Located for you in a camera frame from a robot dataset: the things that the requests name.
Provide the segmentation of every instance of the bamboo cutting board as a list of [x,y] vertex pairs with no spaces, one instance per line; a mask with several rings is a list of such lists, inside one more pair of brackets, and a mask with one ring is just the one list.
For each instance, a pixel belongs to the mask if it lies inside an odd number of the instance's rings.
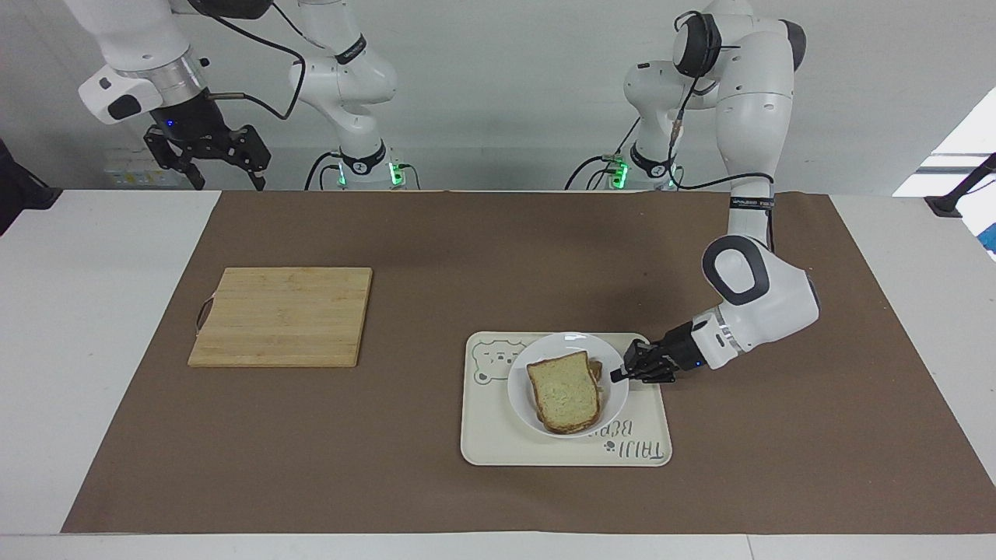
[[227,268],[197,334],[193,368],[352,368],[369,268]]

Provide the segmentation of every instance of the electrical outlet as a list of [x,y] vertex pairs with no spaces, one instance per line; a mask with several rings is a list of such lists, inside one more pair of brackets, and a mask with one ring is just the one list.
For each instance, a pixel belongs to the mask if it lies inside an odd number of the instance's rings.
[[151,155],[131,151],[112,151],[104,166],[118,188],[183,188],[186,177],[172,169],[163,169]]

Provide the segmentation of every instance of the white bowl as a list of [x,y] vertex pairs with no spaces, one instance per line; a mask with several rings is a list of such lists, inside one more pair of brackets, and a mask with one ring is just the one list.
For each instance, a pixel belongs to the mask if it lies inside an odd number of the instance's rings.
[[[526,366],[561,358],[575,352],[584,350],[588,352],[589,360],[602,362],[602,379],[599,385],[602,387],[602,413],[599,421],[592,427],[577,433],[553,433],[543,426],[537,416],[536,396],[533,393],[533,383],[529,380],[529,373]],[[512,409],[527,426],[550,437],[561,439],[571,439],[574,437],[584,437],[595,433],[605,427],[609,422],[623,411],[626,397],[629,395],[629,381],[614,384],[609,373],[623,366],[623,357],[606,341],[584,333],[557,333],[544,337],[529,345],[512,364],[512,370],[508,376],[508,400],[512,404]]]

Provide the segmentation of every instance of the table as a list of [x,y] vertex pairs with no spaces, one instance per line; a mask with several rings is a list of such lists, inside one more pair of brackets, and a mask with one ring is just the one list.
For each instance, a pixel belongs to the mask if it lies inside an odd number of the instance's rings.
[[[0,432],[0,448],[4,449],[0,534],[59,531],[216,200],[217,193],[71,191],[50,212],[24,214],[0,239],[0,262],[4,263],[0,285],[6,292],[0,300],[0,339],[7,355],[0,378],[0,424],[9,426]],[[996,311],[996,295],[991,290],[996,285],[996,268],[960,223],[932,218],[919,200],[839,196],[834,203],[993,477],[996,383],[990,379],[989,364],[996,358],[996,349],[987,328]],[[969,280],[951,289],[950,278]],[[939,293],[948,298],[933,297]],[[798,546],[808,553],[819,549],[843,554],[856,543],[896,553],[906,547],[923,554],[932,546],[949,552],[957,547],[954,555],[961,557],[991,557],[996,551],[993,536],[575,537],[530,533],[7,537],[0,540],[0,555],[46,557],[89,547],[95,555],[112,557],[144,548],[205,551],[231,542],[244,543],[255,554],[299,546],[321,550],[331,544],[347,546],[350,541],[374,555],[376,550],[386,553],[390,546],[434,550],[438,539],[447,541],[447,552],[454,557],[460,546],[486,546],[489,539],[504,541],[503,547],[521,544],[523,551],[570,542],[563,546],[577,546],[579,553],[587,555],[594,554],[598,546],[607,546],[623,557],[645,557],[647,549],[640,547],[647,546],[670,551],[672,557],[750,557],[753,549],[757,558],[779,558],[780,553],[791,553]],[[4,552],[7,547],[12,554]],[[308,557],[306,549],[298,550],[299,557]]]

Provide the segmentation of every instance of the brown table covering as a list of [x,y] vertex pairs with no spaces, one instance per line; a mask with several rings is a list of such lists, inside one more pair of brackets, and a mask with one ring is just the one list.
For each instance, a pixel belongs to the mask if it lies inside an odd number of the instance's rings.
[[[659,337],[718,303],[700,263],[727,204],[225,192],[63,530],[996,532],[996,489],[825,196],[779,195],[775,221],[778,253],[811,270],[820,322],[664,387],[670,464],[464,461],[467,337]],[[372,267],[359,366],[188,368],[197,312],[230,266]]]

